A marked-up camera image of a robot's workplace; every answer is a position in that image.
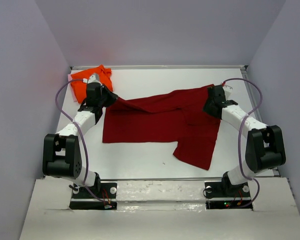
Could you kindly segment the dark red t shirt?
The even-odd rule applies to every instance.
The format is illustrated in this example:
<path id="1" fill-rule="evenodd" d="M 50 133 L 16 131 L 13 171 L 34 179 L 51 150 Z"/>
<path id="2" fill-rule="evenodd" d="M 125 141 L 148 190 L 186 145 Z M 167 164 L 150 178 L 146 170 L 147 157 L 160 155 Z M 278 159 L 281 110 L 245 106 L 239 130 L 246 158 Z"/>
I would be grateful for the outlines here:
<path id="1" fill-rule="evenodd" d="M 175 158 L 209 170 L 220 119 L 203 111 L 208 87 L 125 100 L 105 111 L 102 141 L 112 143 L 176 142 Z"/>

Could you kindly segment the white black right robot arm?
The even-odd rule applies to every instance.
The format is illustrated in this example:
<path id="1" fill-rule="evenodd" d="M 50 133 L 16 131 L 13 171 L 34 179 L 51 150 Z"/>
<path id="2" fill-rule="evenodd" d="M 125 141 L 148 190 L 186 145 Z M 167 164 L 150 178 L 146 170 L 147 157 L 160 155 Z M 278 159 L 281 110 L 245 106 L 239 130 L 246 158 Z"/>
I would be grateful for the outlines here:
<path id="1" fill-rule="evenodd" d="M 221 181 L 205 183 L 203 195 L 208 199 L 231 198 L 247 187 L 247 182 L 258 174 L 282 166 L 286 162 L 281 128 L 256 120 L 238 103 L 229 100 L 229 94 L 222 85 L 209 87 L 203 111 L 238 130 L 238 140 L 246 139 L 245 154 L 238 152 L 238 166 L 225 172 Z"/>

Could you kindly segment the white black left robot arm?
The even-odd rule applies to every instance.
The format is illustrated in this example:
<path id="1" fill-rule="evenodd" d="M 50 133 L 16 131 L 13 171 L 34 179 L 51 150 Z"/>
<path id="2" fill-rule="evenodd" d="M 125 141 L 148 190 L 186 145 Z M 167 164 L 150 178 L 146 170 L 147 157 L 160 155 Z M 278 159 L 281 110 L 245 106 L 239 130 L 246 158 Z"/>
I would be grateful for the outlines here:
<path id="1" fill-rule="evenodd" d="M 100 81 L 89 81 L 86 97 L 75 117 L 71 117 L 59 105 L 60 92 L 55 96 L 55 105 L 70 123 L 57 133 L 44 137 L 42 172 L 45 176 L 69 180 L 83 188 L 87 196 L 94 198 L 100 194 L 101 179 L 98 173 L 89 170 L 84 136 L 99 122 L 103 109 L 114 104 L 118 96 Z"/>

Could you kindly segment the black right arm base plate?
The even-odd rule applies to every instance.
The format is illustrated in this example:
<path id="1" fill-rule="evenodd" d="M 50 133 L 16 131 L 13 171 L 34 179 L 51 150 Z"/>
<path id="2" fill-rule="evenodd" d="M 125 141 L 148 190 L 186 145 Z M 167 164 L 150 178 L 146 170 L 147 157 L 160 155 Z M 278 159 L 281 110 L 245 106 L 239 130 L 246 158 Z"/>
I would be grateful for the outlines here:
<path id="1" fill-rule="evenodd" d="M 202 194 L 207 210 L 253 209 L 247 182 L 226 189 L 221 181 L 205 181 Z"/>

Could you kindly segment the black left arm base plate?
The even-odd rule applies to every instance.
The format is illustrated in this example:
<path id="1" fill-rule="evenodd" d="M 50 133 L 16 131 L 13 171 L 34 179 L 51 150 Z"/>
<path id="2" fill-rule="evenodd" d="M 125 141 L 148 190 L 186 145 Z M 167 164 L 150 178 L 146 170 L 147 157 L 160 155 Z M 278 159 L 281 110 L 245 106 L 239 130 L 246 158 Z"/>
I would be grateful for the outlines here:
<path id="1" fill-rule="evenodd" d="M 71 210 L 109 211 L 117 209 L 118 185 L 113 181 L 102 181 L 100 190 L 90 187 L 87 190 L 76 184 L 69 185 L 72 190 L 69 208 Z"/>

